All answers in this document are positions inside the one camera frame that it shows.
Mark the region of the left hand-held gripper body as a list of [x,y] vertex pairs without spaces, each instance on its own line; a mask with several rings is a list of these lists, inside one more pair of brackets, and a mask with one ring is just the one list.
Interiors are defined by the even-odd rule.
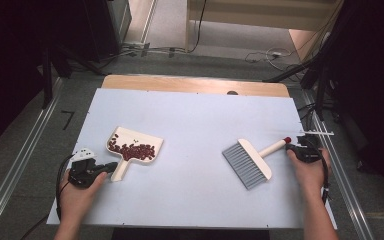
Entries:
[[68,181],[79,188],[89,188],[102,170],[96,165],[96,154],[88,148],[82,148],[71,158]]

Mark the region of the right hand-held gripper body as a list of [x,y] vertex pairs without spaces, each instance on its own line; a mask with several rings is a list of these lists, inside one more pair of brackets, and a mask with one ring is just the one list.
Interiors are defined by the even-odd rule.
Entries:
[[330,133],[305,131],[303,135],[298,136],[298,144],[294,144],[300,149],[299,153],[295,153],[297,159],[304,163],[313,163],[319,160],[327,162],[320,150],[322,136],[330,136]]

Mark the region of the group of red beans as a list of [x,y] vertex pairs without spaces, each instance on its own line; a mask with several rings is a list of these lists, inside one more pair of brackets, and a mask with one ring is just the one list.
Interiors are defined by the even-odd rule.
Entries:
[[151,161],[156,157],[154,145],[143,143],[138,138],[122,139],[119,134],[114,134],[108,140],[107,149],[112,153],[120,154],[125,161],[130,159]]

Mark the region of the cream hand brush red tip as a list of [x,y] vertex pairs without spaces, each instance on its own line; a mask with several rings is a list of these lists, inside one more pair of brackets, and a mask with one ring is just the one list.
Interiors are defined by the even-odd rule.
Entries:
[[291,138],[286,137],[257,151],[248,140],[238,139],[237,143],[225,149],[222,155],[245,188],[251,190],[272,177],[272,170],[264,158],[285,147],[290,142]]

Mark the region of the cream plastic dustpan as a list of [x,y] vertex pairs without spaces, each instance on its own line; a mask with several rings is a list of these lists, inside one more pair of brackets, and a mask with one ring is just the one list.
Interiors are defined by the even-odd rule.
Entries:
[[114,153],[114,154],[119,155],[121,157],[121,160],[118,162],[118,166],[117,166],[117,168],[115,169],[115,171],[113,172],[113,174],[111,176],[111,181],[112,182],[121,181],[124,178],[124,175],[127,172],[127,169],[129,167],[129,165],[132,162],[139,162],[140,164],[145,164],[145,165],[153,162],[157,158],[158,153],[160,151],[160,148],[161,148],[161,146],[163,144],[163,139],[162,138],[151,136],[151,135],[148,135],[148,134],[145,134],[145,133],[137,132],[137,131],[130,130],[130,129],[123,128],[123,127],[117,127],[113,131],[113,133],[110,135],[109,139],[114,134],[121,135],[122,139],[131,140],[133,138],[138,138],[143,143],[148,143],[148,144],[154,145],[155,148],[156,148],[156,157],[153,160],[151,160],[151,161],[141,161],[141,160],[138,160],[138,159],[130,159],[130,160],[125,161],[120,154]]

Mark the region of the person's right hand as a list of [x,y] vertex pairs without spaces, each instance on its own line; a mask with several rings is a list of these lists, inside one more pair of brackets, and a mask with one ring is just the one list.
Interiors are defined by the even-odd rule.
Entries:
[[313,197],[321,199],[321,189],[324,186],[325,170],[331,173],[330,156],[327,149],[320,148],[323,160],[318,160],[312,163],[304,163],[299,160],[292,150],[287,151],[305,197]]

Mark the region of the person's left hand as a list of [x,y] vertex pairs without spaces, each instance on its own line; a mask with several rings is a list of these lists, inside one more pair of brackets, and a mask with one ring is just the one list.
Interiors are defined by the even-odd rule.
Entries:
[[68,181],[69,171],[66,171],[61,182],[63,188],[60,195],[61,223],[68,229],[79,227],[95,199],[95,195],[106,180],[107,173],[100,173],[89,188],[82,189]]

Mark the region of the black tripod stand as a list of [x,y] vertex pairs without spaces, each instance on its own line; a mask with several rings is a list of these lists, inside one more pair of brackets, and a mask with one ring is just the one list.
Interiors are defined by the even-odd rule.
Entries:
[[323,121],[323,102],[326,86],[328,83],[329,71],[327,61],[327,53],[324,50],[321,50],[310,60],[307,60],[304,63],[299,64],[298,66],[293,67],[291,70],[287,70],[278,76],[265,80],[265,83],[279,83],[284,79],[305,70],[306,73],[300,82],[300,86],[303,90],[309,90],[314,85],[317,85],[316,100],[313,109],[319,120]]
[[44,100],[42,104],[43,109],[46,109],[53,100],[51,67],[54,67],[61,77],[69,78],[71,76],[72,70],[68,64],[68,58],[74,59],[87,70],[90,70],[97,75],[106,76],[106,73],[67,47],[58,43],[44,44],[42,46],[42,76],[44,79]]

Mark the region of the white table cover board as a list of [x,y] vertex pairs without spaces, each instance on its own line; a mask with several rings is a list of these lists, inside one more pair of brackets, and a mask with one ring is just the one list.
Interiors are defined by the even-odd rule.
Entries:
[[78,148],[100,163],[118,160],[107,141],[121,126],[163,140],[157,158],[132,163],[119,182],[106,182],[88,225],[288,229],[303,225],[302,198],[284,150],[267,156],[270,180],[248,190],[223,157],[239,139],[257,150],[301,135],[292,99],[100,88]]

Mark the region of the wooden table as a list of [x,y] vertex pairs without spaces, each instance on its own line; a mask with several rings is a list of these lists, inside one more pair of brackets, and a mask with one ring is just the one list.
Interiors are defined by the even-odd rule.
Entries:
[[103,80],[102,88],[207,94],[236,91],[242,96],[290,97],[282,83],[156,75],[108,75]]

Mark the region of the light wooden shelf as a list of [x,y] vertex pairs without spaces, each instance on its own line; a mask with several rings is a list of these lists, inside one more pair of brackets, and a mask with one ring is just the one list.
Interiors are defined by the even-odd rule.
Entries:
[[199,20],[288,29],[299,56],[309,53],[335,22],[344,0],[186,0],[189,22]]

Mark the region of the dark cabinet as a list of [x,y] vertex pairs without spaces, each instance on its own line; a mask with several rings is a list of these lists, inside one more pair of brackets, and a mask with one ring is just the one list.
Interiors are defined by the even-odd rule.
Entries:
[[91,32],[91,59],[100,62],[120,53],[132,15],[129,0],[83,0]]

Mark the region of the aluminium floor rail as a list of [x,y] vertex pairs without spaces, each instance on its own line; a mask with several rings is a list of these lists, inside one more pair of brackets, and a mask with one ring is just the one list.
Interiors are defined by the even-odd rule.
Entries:
[[60,98],[61,89],[64,85],[64,81],[61,77],[58,77],[52,85],[51,90],[54,93],[54,97],[50,100],[48,106],[42,109],[36,118],[36,121],[31,128],[27,139],[24,141],[18,154],[12,158],[12,165],[3,179],[0,185],[0,217],[9,202],[9,199],[21,178],[24,169],[26,168],[30,157],[40,140],[40,137],[55,109],[55,106]]
[[344,168],[339,149],[334,144],[334,136],[328,135],[328,125],[321,119],[322,111],[316,111],[314,95],[309,91],[303,90],[302,97],[305,104],[309,107],[308,115],[305,117],[305,120],[309,122],[307,129],[314,129],[316,131],[321,145],[330,153],[332,172],[336,185],[341,193],[344,205],[346,206],[347,216],[354,226],[358,240],[375,240],[366,215],[352,186],[352,182]]

